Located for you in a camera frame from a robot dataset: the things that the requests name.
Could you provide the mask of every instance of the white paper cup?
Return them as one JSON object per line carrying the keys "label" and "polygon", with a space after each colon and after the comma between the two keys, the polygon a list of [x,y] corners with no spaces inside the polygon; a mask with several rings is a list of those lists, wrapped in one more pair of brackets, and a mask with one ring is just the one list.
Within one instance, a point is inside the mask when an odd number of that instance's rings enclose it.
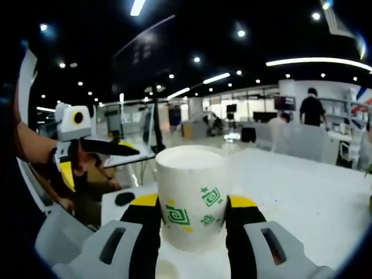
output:
{"label": "white paper cup", "polygon": [[220,240],[227,204],[225,153],[184,145],[162,151],[155,160],[163,238],[181,251],[209,250]]}

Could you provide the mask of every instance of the floor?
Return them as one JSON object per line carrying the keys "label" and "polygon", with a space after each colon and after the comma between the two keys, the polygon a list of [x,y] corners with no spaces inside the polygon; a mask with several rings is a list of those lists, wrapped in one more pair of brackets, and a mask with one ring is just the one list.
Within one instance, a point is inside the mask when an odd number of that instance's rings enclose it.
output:
{"label": "floor", "polygon": [[[226,154],[231,154],[236,151],[245,149],[247,147],[254,147],[253,143],[246,143],[241,141],[227,142],[224,140],[223,136],[208,137],[199,140],[186,140],[181,136],[179,131],[174,133],[162,132],[163,143],[166,148],[171,148],[180,145],[207,145],[220,148],[226,152]],[[138,185],[147,185],[155,181],[156,173],[156,163],[155,160],[148,160],[146,162],[134,163],[131,165],[135,176],[137,177]],[[127,177],[122,167],[117,168],[117,179],[123,187],[128,184]]]}

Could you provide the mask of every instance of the desk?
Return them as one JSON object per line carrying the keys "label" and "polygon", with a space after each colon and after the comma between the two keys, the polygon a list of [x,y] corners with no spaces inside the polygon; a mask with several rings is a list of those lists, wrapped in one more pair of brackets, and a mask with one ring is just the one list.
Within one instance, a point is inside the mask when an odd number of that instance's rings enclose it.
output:
{"label": "desk", "polygon": [[116,156],[112,155],[109,159],[105,161],[103,167],[105,169],[110,167],[122,166],[124,164],[137,163],[143,160],[149,160],[155,158],[155,154],[152,152],[151,147],[143,142],[134,144],[134,146],[139,150],[139,154],[132,156]]}
{"label": "desk", "polygon": [[[351,169],[252,148],[230,155],[227,166],[233,178],[231,193],[256,201],[267,220],[277,221],[304,244],[306,256],[315,264],[337,269],[369,224],[372,176],[365,178],[363,173]],[[151,194],[156,192],[156,184],[133,191]],[[119,220],[126,210],[113,203],[115,196],[116,193],[103,196],[102,224]],[[180,253],[174,255],[167,247],[161,249],[159,257],[168,256],[177,264]],[[188,276],[180,278],[229,278],[225,252],[221,248],[218,253],[209,254],[212,259],[188,255],[193,259],[182,260],[193,261],[195,270],[200,271],[204,264],[210,272],[216,268],[219,273],[201,277],[194,274],[190,263],[183,263],[181,269]]]}
{"label": "desk", "polygon": [[339,141],[346,141],[346,142],[351,142],[351,135],[343,135],[343,134],[340,134],[340,133],[336,133],[335,131],[329,131],[328,132],[328,135],[335,139],[335,140],[339,140]]}

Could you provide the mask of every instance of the black ceiling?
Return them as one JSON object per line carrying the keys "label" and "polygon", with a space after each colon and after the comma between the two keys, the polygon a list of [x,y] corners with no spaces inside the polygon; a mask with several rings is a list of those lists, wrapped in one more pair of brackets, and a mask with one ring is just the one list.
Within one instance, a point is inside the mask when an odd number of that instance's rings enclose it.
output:
{"label": "black ceiling", "polygon": [[[20,19],[15,27],[19,38],[26,39],[38,57],[31,106],[53,108],[57,100],[92,103],[94,98],[112,102],[118,101],[115,94],[120,92],[125,93],[126,99],[140,99],[148,96],[144,90],[152,83],[166,87],[159,94],[161,97],[185,87],[192,88],[189,96],[195,92],[203,96],[210,93],[209,87],[216,93],[256,86],[258,78],[260,85],[277,84],[287,73],[294,79],[322,79],[320,74],[325,73],[325,80],[372,88],[368,71],[352,66],[306,63],[266,67],[270,60],[313,56],[359,61],[354,39],[331,35],[324,16],[318,22],[312,20],[313,12],[323,15],[319,0],[147,0],[140,16],[131,17],[133,2],[28,1],[9,9]],[[363,14],[368,8],[360,6],[359,0],[344,2],[334,1],[335,12],[368,44],[372,31],[369,16]],[[175,17],[132,41],[140,32],[172,15]],[[39,29],[41,23],[48,25],[44,32]],[[239,38],[238,30],[244,30],[246,36]],[[151,58],[133,65],[133,49],[148,35]],[[200,57],[201,62],[194,63],[194,56]],[[372,64],[370,57],[363,63]],[[59,67],[61,61],[66,64],[65,69]],[[78,66],[71,68],[71,63]],[[237,70],[242,70],[243,75],[236,75]],[[200,85],[204,79],[225,72],[231,77]],[[354,76],[358,77],[357,82],[353,81]]]}

